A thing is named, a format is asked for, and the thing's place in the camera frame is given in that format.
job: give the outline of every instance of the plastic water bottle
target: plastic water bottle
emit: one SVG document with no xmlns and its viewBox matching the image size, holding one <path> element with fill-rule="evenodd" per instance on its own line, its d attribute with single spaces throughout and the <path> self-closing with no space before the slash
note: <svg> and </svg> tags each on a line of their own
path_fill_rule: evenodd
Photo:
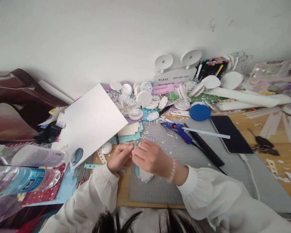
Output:
<svg viewBox="0 0 291 233">
<path fill-rule="evenodd" d="M 14 147 L 0 145 L 0 157 L 5 165 L 58 167 L 65 162 L 67 154 L 34 145 Z"/>
<path fill-rule="evenodd" d="M 60 179 L 57 169 L 0 167 L 0 196 L 45 190 Z"/>
</svg>

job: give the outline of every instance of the white cable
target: white cable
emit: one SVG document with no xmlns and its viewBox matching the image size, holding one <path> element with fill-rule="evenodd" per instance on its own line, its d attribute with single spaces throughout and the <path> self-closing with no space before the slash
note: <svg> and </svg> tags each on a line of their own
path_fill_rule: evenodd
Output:
<svg viewBox="0 0 291 233">
<path fill-rule="evenodd" d="M 251 167 L 250 167 L 250 165 L 248 163 L 248 159 L 247 159 L 246 155 L 244 155 L 244 154 L 239 154 L 239 156 L 246 163 L 246 165 L 249 168 L 249 171 L 250 171 L 251 177 L 252 177 L 252 181 L 253 181 L 253 184 L 254 184 L 255 189 L 256 189 L 256 194 L 257 194 L 258 201 L 261 201 L 259 189 L 258 189 L 258 186 L 256 185 L 256 182 L 255 182 L 255 179 L 254 179 L 254 176 L 253 176 L 253 172 L 252 172 Z"/>
</svg>

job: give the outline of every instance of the smartphone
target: smartphone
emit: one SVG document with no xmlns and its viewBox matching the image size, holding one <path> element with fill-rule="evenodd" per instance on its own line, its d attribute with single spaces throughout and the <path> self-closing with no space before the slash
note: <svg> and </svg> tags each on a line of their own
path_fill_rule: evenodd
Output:
<svg viewBox="0 0 291 233">
<path fill-rule="evenodd" d="M 211 116 L 211 123 L 220 134 L 230 135 L 230 139 L 220 138 L 227 152 L 232 154 L 253 154 L 253 150 L 228 116 Z"/>
</svg>

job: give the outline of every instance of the hand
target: hand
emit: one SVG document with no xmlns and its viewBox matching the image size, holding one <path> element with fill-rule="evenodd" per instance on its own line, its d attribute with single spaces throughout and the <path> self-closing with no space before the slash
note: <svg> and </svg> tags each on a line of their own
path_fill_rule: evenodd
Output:
<svg viewBox="0 0 291 233">
<path fill-rule="evenodd" d="M 110 172 L 115 174 L 117 171 L 121 170 L 128 159 L 132 157 L 133 148 L 133 144 L 119 144 L 116 147 L 110 162 L 107 163 Z"/>
<path fill-rule="evenodd" d="M 166 179 L 171 178 L 173 160 L 160 148 L 159 145 L 152 141 L 143 141 L 139 143 L 133 151 L 133 162 L 146 172 L 157 176 L 163 176 Z M 187 180 L 189 169 L 176 163 L 176 172 L 173 182 L 181 186 Z"/>
<path fill-rule="evenodd" d="M 140 142 L 132 151 L 133 162 L 146 172 L 169 178 L 172 170 L 172 158 L 152 141 Z"/>
</svg>

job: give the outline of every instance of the white wall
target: white wall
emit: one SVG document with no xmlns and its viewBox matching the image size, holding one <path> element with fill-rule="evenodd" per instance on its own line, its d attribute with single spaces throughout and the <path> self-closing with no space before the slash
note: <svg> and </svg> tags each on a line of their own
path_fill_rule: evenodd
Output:
<svg viewBox="0 0 291 233">
<path fill-rule="evenodd" d="M 154 59 L 200 48 L 291 58 L 291 0 L 0 0 L 0 72 L 15 68 L 72 98 L 98 82 L 151 80 Z"/>
</svg>

